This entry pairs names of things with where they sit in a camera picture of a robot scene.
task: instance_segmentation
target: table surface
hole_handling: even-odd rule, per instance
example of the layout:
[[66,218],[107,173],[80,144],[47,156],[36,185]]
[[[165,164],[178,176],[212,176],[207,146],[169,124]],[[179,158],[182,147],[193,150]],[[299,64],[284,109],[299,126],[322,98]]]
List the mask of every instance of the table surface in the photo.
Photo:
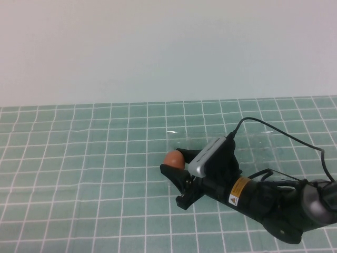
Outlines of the table surface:
[[[203,197],[184,211],[160,174],[174,148],[202,148],[245,116],[326,150],[337,175],[337,96],[0,109],[0,252],[337,252],[337,226],[299,245]],[[319,155],[246,122],[244,173],[325,179]]]

